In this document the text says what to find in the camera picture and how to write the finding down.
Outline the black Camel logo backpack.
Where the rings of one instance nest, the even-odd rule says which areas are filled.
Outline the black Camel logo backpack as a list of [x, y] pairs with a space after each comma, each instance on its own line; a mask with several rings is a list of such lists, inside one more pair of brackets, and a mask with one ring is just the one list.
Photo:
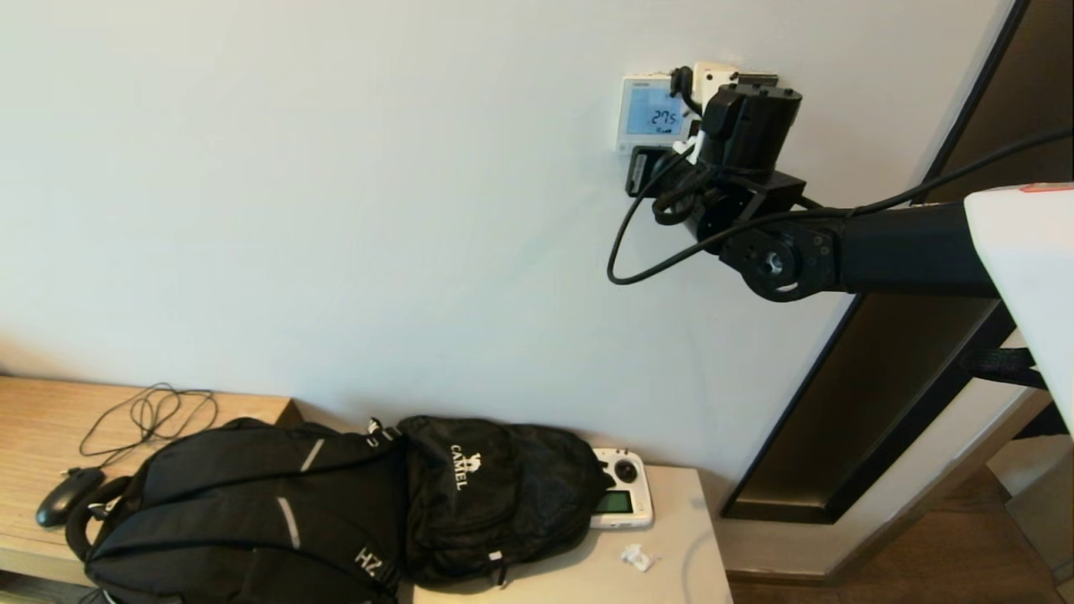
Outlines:
[[591, 445], [543, 425], [418, 415], [406, 440], [405, 565], [416, 585], [489, 580], [567, 553], [614, 481]]

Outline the white low cabinet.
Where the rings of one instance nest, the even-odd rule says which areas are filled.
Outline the white low cabinet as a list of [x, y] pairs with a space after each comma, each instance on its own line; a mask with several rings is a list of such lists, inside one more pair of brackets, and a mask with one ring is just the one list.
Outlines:
[[[591, 531], [568, 553], [508, 570], [505, 587], [403, 587], [400, 604], [732, 604], [698, 471], [649, 466], [647, 477], [651, 527]], [[649, 572], [622, 562], [629, 544], [657, 558]]]

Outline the brown wooden door trim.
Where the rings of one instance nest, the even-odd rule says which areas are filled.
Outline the brown wooden door trim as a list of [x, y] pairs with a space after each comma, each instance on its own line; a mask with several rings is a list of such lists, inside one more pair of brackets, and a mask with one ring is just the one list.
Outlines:
[[972, 376], [967, 341], [931, 375], [850, 366], [790, 405], [715, 527], [728, 574], [753, 581], [847, 577], [1001, 451], [1059, 393]]

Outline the black computer mouse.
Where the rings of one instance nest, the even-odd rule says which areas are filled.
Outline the black computer mouse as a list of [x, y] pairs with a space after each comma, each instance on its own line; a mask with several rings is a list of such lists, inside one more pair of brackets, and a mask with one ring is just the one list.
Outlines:
[[43, 498], [34, 514], [37, 524], [46, 529], [66, 524], [76, 505], [91, 497], [104, 481], [105, 473], [100, 468], [69, 469], [64, 478]]

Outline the white wall thermostat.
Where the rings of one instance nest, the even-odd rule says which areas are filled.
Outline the white wall thermostat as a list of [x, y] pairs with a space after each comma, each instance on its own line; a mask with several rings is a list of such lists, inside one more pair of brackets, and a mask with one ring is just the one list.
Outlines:
[[690, 136], [693, 112], [671, 87], [668, 73], [628, 74], [623, 77], [616, 154], [637, 146], [671, 148]]

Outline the dark brown door frame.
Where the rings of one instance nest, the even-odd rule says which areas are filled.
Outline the dark brown door frame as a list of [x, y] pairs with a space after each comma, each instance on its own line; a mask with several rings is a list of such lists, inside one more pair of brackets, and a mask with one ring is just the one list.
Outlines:
[[[1074, 0], [1015, 0], [928, 176], [1071, 125]], [[833, 524], [962, 392], [962, 354], [1014, 329], [996, 299], [855, 298], [721, 515]]]

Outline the black backpack with grey stripes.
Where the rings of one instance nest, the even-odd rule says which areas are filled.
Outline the black backpack with grey stripes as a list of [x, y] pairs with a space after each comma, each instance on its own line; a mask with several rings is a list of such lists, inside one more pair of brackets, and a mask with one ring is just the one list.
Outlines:
[[405, 440], [238, 418], [85, 497], [66, 543], [106, 604], [398, 604]]

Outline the light wooden desk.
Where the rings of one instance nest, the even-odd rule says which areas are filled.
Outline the light wooden desk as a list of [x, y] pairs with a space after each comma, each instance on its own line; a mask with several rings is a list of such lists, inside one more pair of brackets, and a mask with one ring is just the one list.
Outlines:
[[0, 376], [0, 572], [88, 586], [64, 528], [37, 523], [39, 505], [66, 472], [100, 466], [111, 479], [132, 475], [160, 447], [139, 444], [137, 419], [184, 436], [238, 417], [302, 420], [288, 397]]

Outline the white remote controller with screen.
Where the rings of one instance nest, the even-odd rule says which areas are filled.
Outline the white remote controller with screen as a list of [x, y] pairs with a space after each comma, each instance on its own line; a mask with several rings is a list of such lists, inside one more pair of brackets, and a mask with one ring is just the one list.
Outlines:
[[593, 451], [610, 485], [591, 516], [590, 528], [633, 530], [651, 527], [654, 505], [641, 456], [615, 448], [594, 448]]

